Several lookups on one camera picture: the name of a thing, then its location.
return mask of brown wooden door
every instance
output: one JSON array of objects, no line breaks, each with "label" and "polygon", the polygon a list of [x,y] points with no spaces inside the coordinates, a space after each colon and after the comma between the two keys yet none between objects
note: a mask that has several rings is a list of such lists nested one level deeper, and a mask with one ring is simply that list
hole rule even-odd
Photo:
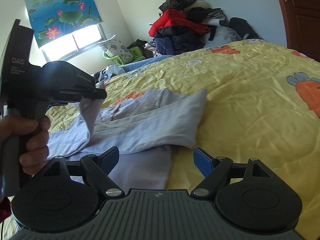
[{"label": "brown wooden door", "polygon": [[320,62],[320,0],[279,0],[287,46]]}]

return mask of shirt sleeve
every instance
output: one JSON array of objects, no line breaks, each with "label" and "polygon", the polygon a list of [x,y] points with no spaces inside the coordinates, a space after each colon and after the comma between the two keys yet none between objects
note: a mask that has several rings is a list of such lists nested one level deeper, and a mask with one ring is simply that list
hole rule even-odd
[{"label": "shirt sleeve", "polygon": [[5,197],[0,203],[0,222],[11,216],[10,200]]}]

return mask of red puffer jacket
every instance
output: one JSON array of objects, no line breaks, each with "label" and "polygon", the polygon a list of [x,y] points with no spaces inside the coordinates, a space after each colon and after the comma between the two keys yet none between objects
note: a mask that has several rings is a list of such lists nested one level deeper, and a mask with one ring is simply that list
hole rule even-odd
[{"label": "red puffer jacket", "polygon": [[201,23],[193,23],[186,20],[186,15],[175,9],[166,10],[163,15],[152,25],[149,30],[149,36],[154,37],[160,28],[170,27],[174,25],[182,25],[190,27],[198,35],[205,35],[210,32],[208,26]]}]

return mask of floral pillow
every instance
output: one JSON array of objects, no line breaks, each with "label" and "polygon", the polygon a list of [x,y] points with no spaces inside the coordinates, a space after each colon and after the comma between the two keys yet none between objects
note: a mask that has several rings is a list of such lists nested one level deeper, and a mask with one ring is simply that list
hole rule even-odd
[{"label": "floral pillow", "polygon": [[108,40],[98,42],[98,44],[107,53],[108,57],[121,56],[125,64],[133,61],[133,55],[115,35]]}]

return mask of bed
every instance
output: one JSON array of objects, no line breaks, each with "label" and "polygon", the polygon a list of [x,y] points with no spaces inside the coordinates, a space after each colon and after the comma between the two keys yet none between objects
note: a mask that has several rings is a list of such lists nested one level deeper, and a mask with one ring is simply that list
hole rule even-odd
[{"label": "bed", "polygon": [[[200,49],[114,77],[106,83],[102,107],[168,88],[191,95],[207,88],[207,102],[196,147],[212,156],[246,163],[259,158],[303,201],[296,230],[307,240],[320,235],[320,63],[263,40],[244,40]],[[51,132],[67,128],[78,116],[68,105],[47,115]],[[192,150],[174,147],[167,189],[192,190],[203,179]],[[6,220],[5,236],[13,231]]]}]

